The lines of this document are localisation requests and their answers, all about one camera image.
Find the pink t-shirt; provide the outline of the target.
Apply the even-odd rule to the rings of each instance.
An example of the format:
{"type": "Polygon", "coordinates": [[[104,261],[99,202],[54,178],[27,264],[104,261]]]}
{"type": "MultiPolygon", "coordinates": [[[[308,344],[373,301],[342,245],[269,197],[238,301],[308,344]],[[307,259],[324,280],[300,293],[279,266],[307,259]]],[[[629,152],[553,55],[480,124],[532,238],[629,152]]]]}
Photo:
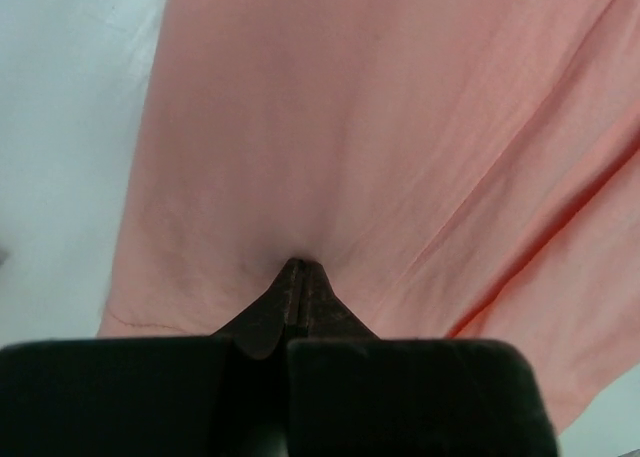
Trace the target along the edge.
{"type": "Polygon", "coordinates": [[[292,258],[386,338],[495,338],[558,429],[639,361],[639,0],[168,0],[99,333],[292,258]]]}

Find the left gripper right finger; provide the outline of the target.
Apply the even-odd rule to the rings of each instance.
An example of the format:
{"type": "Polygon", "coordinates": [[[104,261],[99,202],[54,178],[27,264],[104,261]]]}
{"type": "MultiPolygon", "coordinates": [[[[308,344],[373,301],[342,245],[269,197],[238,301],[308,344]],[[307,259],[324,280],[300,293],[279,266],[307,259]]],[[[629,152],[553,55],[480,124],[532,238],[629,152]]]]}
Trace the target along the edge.
{"type": "Polygon", "coordinates": [[[554,456],[534,372],[486,339],[382,340],[296,266],[287,346],[292,456],[554,456]]]}

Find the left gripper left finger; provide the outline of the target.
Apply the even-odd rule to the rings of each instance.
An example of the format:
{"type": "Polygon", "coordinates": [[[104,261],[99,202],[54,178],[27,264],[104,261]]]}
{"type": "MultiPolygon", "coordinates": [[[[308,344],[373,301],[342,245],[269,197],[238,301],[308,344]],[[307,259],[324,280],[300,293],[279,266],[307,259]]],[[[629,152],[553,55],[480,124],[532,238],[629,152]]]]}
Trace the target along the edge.
{"type": "Polygon", "coordinates": [[[302,264],[210,336],[40,341],[1,352],[5,456],[283,456],[302,264]]]}

